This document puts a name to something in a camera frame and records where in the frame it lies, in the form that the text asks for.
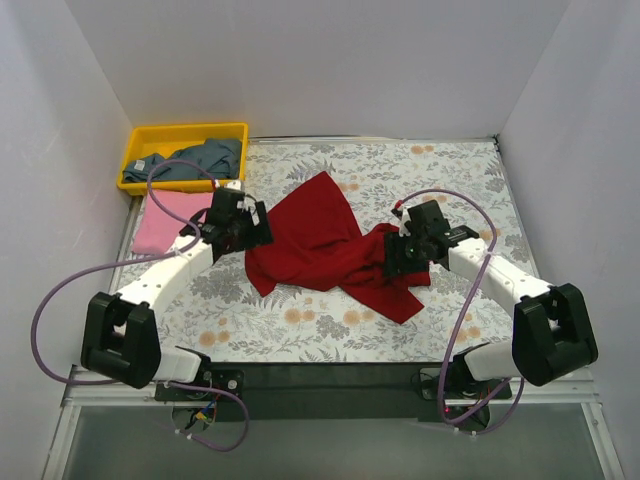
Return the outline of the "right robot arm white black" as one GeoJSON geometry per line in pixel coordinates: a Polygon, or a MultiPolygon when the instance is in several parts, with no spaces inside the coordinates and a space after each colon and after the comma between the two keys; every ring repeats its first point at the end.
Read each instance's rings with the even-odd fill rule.
{"type": "Polygon", "coordinates": [[[450,360],[438,377],[445,390],[471,398],[489,381],[505,378],[544,386],[598,359],[585,299],[576,286],[554,286],[491,254],[477,232],[452,227],[435,201],[397,205],[392,213],[400,229],[384,238],[386,275],[425,273],[438,264],[476,282],[512,320],[510,340],[470,347],[450,360]]]}

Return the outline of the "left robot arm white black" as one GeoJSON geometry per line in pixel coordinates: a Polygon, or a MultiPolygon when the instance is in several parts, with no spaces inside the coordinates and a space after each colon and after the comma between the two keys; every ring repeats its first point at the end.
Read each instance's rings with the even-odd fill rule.
{"type": "Polygon", "coordinates": [[[211,205],[179,231],[165,257],[115,293],[100,292],[90,300],[81,366],[136,389],[175,381],[188,398],[205,398],[213,386],[211,373],[202,368],[205,357],[163,347],[157,320],[222,256],[272,242],[264,202],[237,188],[218,189],[211,205]]]}

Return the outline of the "red t shirt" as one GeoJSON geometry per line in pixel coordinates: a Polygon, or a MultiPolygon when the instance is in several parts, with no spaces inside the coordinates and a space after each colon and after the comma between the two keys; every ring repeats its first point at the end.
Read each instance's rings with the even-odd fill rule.
{"type": "Polygon", "coordinates": [[[351,206],[336,182],[321,172],[268,212],[274,242],[245,254],[245,271],[261,296],[276,285],[326,292],[335,287],[403,324],[424,305],[412,287],[431,284],[427,272],[384,274],[384,237],[399,228],[389,223],[361,232],[351,206]]]}

